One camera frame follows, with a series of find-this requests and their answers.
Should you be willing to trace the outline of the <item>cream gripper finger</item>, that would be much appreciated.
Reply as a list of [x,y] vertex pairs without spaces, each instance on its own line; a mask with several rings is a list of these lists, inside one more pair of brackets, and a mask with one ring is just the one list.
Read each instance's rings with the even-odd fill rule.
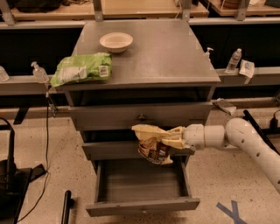
[[172,148],[175,149],[183,149],[184,148],[184,142],[182,139],[163,139],[162,143],[164,145],[171,146]]
[[176,127],[173,129],[169,129],[166,132],[164,132],[162,134],[162,138],[165,139],[180,139],[182,137],[182,133],[183,133],[183,128],[182,127]]

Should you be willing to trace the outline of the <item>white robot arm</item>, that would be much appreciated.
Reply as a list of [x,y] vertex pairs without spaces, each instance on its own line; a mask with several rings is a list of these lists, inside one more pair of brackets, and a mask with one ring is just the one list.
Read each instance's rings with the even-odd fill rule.
[[257,163],[280,193],[280,156],[264,142],[251,123],[241,118],[231,119],[225,127],[191,124],[182,130],[175,130],[173,136],[163,138],[162,142],[177,149],[239,148]]

